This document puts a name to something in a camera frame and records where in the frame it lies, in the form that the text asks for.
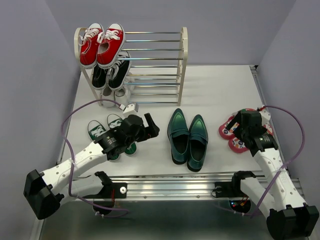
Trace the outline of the green loafer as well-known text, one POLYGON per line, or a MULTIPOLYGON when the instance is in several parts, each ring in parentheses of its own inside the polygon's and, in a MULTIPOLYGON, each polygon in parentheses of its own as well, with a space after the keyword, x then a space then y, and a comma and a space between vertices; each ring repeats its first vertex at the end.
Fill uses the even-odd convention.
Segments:
POLYGON ((187 162, 189 146, 189 130, 183 111, 177 108, 168 123, 167 137, 170 144, 172 161, 176 165, 187 162))
POLYGON ((203 117, 197 114, 189 127, 189 156, 187 167, 192 172, 199 172, 205 162, 208 147, 208 130, 203 117))

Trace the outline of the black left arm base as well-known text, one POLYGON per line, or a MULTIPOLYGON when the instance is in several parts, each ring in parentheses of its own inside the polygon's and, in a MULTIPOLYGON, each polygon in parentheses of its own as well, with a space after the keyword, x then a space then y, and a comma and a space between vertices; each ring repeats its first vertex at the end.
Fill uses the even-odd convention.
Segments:
POLYGON ((117 199, 127 197, 128 184, 126 182, 114 182, 103 171, 95 172, 85 177, 80 186, 78 195, 90 202, 96 216, 101 218, 119 218, 129 213, 128 209, 116 207, 117 199))

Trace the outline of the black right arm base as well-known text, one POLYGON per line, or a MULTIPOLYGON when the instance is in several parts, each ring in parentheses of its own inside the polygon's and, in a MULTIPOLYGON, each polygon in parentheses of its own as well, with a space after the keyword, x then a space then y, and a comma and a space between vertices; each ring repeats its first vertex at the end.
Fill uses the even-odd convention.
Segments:
POLYGON ((256 178, 251 171, 238 171, 233 174, 231 181, 218 181, 214 183, 211 196, 218 198, 228 198, 229 208, 234 214, 249 216, 251 201, 249 197, 241 191, 241 181, 247 178, 256 178))

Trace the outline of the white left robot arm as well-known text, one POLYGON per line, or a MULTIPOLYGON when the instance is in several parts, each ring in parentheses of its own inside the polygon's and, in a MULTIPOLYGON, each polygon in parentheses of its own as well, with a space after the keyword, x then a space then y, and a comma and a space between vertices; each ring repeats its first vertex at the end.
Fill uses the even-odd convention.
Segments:
POLYGON ((93 167, 125 152, 134 143, 144 142, 159 135, 160 129, 151 115, 144 118, 131 114, 122 120, 120 126, 103 131, 92 130, 94 141, 71 159, 50 169, 38 172, 36 169, 26 176, 23 195, 39 220, 53 215, 61 205, 79 199, 103 199, 107 203, 99 206, 92 202, 96 214, 104 217, 115 210, 115 199, 127 197, 128 184, 114 182, 104 171, 81 178, 93 167))

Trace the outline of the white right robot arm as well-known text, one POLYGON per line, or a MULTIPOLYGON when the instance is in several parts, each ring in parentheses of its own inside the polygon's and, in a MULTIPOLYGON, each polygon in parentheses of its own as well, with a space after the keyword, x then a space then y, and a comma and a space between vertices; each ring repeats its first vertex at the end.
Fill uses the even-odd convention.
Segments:
POLYGON ((293 184, 275 138, 264 125, 270 120, 264 107, 240 110, 225 127, 244 143, 266 177, 263 187, 251 171, 236 172, 230 182, 231 192, 245 194, 261 212, 269 234, 275 240, 309 237, 320 217, 316 206, 308 205, 293 184))

